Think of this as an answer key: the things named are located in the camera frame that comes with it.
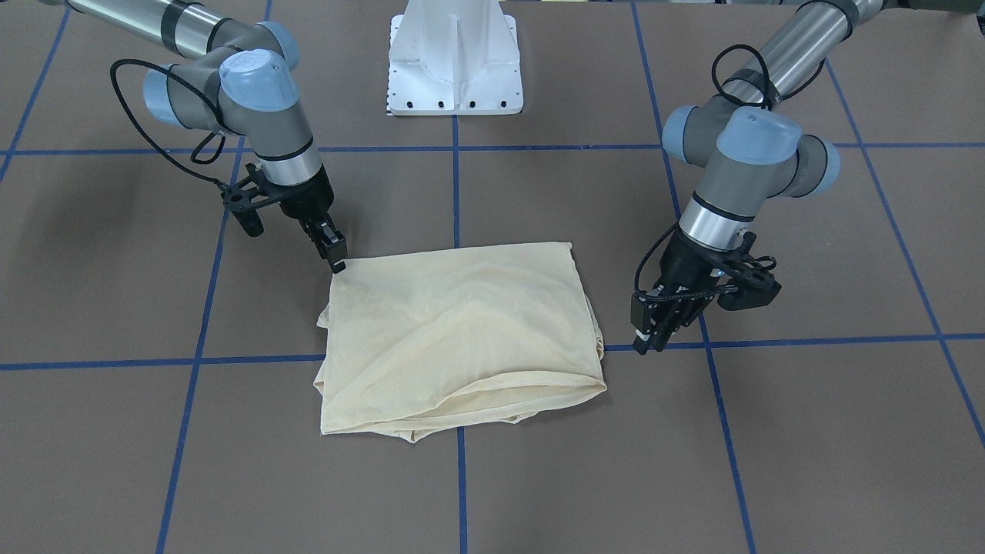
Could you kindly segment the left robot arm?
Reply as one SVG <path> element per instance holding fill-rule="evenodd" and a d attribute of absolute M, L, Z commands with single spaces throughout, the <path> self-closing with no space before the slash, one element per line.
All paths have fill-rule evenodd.
<path fill-rule="evenodd" d="M 710 304 L 725 311 L 769 305 L 781 286 L 771 256 L 756 257 L 753 222 L 768 199 L 802 199 L 828 189 L 840 174 L 833 144 L 777 112 L 812 83 L 826 57 L 889 1 L 806 1 L 760 48 L 738 43 L 725 53 L 750 60 L 728 78 L 712 77 L 715 94 L 685 105 L 663 126 L 663 148 L 703 175 L 685 210 L 655 242 L 659 276 L 633 284 L 630 320 L 638 354 L 662 351 L 676 331 Z"/>

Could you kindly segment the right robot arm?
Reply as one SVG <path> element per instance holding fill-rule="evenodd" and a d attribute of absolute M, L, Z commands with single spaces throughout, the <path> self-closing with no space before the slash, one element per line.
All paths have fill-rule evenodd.
<path fill-rule="evenodd" d="M 158 43 L 184 64 L 155 65 L 143 82 L 145 107 L 159 122 L 243 137 L 256 155 L 247 175 L 215 182 L 225 209 L 249 236 L 264 228 L 259 210 L 277 205 L 296 220 L 333 273 L 346 267 L 347 241 L 329 210 L 334 193 L 292 71 L 299 47 L 278 22 L 236 21 L 198 2 L 67 1 L 75 12 Z"/>

